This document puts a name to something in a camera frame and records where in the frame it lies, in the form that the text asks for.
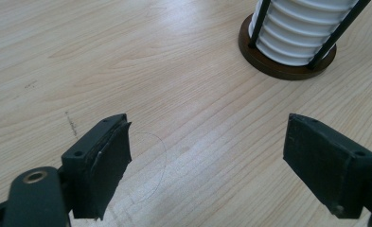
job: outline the table surface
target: table surface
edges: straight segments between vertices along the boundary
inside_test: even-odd
[[[256,1],[0,0],[0,202],[10,182],[126,113],[133,161],[103,221],[74,226],[366,226],[283,161],[289,113],[372,150],[372,2],[304,81],[238,48]]]

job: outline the stack of white cups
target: stack of white cups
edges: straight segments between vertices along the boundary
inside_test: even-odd
[[[257,39],[265,56],[289,66],[302,66],[328,39],[358,0],[272,0]],[[249,25],[250,37],[261,7]]]

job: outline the wooden table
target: wooden table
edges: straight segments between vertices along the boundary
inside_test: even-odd
[[[372,150],[372,2],[317,78],[251,66],[256,1],[0,0],[0,202],[100,119],[133,122],[103,221],[74,226],[366,226],[330,214],[282,160],[289,113]]]

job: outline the black vertical post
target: black vertical post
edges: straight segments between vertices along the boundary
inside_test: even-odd
[[[250,43],[248,44],[248,47],[250,48],[256,48],[258,34],[262,28],[263,20],[265,19],[266,12],[268,11],[268,7],[270,4],[271,4],[271,0],[262,0],[262,4],[261,4],[261,8],[259,9],[257,21],[254,26],[254,31],[253,31],[253,34],[251,35]]]
[[[357,16],[363,11],[371,0],[359,0],[357,4],[351,9],[345,19],[339,24],[339,26],[329,36],[327,41],[322,45],[321,49],[315,54],[313,59],[307,65],[309,69],[314,69],[319,61],[324,58],[328,51],[336,44],[336,41],[343,35],[347,28],[353,23]]]

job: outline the wooden base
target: wooden base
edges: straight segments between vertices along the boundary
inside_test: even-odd
[[[306,65],[289,66],[269,59],[257,48],[250,48],[248,46],[248,43],[250,43],[248,26],[250,25],[252,16],[253,14],[248,16],[241,25],[239,31],[239,50],[244,58],[262,73],[277,79],[310,79],[321,74],[333,62],[336,56],[336,44],[314,69],[309,69]]]

